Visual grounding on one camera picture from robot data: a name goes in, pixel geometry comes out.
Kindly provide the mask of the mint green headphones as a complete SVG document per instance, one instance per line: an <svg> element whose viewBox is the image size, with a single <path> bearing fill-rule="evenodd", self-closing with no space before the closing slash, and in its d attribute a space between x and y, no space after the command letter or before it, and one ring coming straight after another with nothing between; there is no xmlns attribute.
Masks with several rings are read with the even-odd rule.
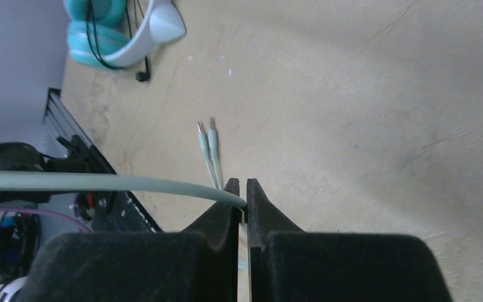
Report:
<svg viewBox="0 0 483 302"><path fill-rule="evenodd" d="M213 187L116 174L0 171L0 191L143 191L208 199L245 208L247 202Z"/></svg>

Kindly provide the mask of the teal cat-ear headphones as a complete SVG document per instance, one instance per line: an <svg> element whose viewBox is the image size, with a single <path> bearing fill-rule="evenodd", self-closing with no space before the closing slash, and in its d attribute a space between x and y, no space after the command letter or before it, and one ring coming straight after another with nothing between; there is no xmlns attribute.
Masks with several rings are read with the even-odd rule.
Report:
<svg viewBox="0 0 483 302"><path fill-rule="evenodd" d="M70 18L67 46L72 60L108 70L131 67L157 46L182 38L186 27L172 1L149 1L137 28L119 26L128 16L127 1L64 1Z"/></svg>

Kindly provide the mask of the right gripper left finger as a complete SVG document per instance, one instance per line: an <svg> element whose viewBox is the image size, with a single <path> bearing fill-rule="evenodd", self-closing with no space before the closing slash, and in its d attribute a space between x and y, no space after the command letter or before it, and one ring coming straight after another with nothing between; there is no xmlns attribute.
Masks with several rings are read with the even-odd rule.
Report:
<svg viewBox="0 0 483 302"><path fill-rule="evenodd" d="M19 301L235 301L240 210L178 233L67 233L38 253Z"/></svg>

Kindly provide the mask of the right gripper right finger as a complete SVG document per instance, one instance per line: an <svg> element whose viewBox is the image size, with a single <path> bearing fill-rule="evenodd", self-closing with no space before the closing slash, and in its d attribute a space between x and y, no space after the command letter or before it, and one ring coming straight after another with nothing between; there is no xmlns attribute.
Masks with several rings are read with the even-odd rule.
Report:
<svg viewBox="0 0 483 302"><path fill-rule="evenodd" d="M247 181L252 301L450 301L438 263L418 237L313 233Z"/></svg>

